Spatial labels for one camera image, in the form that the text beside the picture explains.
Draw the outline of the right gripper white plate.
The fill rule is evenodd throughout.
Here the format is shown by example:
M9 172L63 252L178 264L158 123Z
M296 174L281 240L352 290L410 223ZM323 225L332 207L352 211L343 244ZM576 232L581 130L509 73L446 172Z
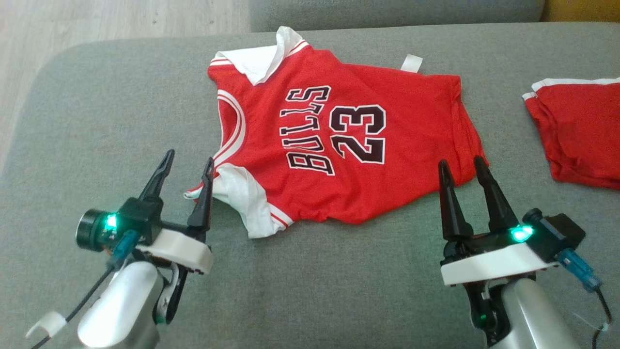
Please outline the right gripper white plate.
M489 215L490 233L520 225L489 166L474 157ZM455 193L448 162L438 164L440 210L444 247L441 278L446 286L462 286L470 307L472 327L483 335L487 348L558 347L558 309L536 283L537 272L558 266L546 263L525 243L463 257L456 241L473 237Z

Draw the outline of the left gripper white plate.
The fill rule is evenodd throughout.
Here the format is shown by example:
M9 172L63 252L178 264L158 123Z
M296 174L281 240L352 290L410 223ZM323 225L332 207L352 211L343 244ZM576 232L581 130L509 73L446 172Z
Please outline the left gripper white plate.
M174 157L174 149L166 152L138 196L140 201L163 203L161 190L171 171ZM188 229L192 233L205 233L210 230L214 168L215 161L209 157L201 176L203 186L192 214L187 219ZM172 278L161 291L155 307L156 322L169 324L175 318L188 274L195 272L204 275L210 272L214 261L211 248L203 241L186 236L179 231L164 228L151 245L139 244L137 250L146 254L155 264L169 263Z

